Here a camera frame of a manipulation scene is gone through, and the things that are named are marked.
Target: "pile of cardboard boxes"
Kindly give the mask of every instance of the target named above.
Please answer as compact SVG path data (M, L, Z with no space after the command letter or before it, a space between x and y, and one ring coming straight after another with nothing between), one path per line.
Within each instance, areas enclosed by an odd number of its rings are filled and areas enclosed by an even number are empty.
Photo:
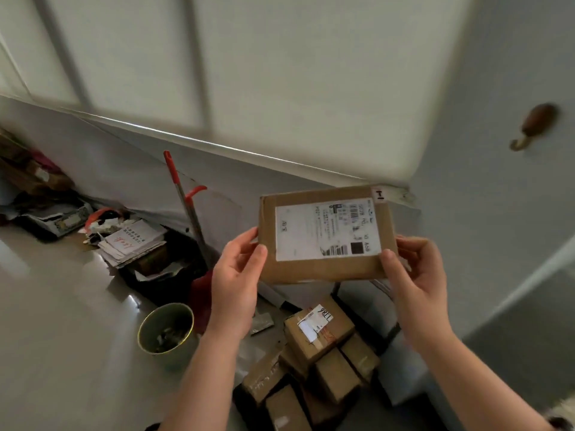
M284 321L286 341L257 362L242 386L270 429L333 429L369 384L379 357L332 297Z

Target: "stack of paper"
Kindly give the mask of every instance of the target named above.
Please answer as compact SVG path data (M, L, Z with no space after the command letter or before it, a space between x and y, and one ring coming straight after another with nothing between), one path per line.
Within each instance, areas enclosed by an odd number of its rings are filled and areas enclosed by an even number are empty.
M98 253L112 267L122 268L158 246L166 244L166 229L143 219L116 231L98 246Z

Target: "person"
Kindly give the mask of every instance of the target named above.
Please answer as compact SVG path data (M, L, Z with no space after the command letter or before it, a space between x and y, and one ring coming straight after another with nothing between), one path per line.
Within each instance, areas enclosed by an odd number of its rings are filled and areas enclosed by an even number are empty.
M223 431L234 385L236 355L248 333L257 283L267 257L252 243L257 228L229 242L212 278L212 315L161 431ZM467 431L548 431L554 427L511 390L454 334L447 315L447 276L438 247L420 237L397 237L381 263L393 290L402 331L421 354Z

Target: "person's right hand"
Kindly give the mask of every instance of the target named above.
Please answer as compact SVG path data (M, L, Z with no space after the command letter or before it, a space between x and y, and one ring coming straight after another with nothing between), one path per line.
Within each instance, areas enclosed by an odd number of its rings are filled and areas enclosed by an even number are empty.
M453 337L447 315L447 276L435 243L421 237L398 236L398 256L385 249L380 257L393 290L399 325L412 347L422 352Z

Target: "wall hook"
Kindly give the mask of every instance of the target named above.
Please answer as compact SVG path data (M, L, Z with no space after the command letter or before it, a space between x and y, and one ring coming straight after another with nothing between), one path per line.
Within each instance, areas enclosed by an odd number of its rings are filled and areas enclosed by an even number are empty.
M512 151L522 151L526 149L536 136L540 136L551 128L557 120L559 108L553 103L540 104L529 112L521 125L521 132L525 137L521 140L511 141L509 148Z

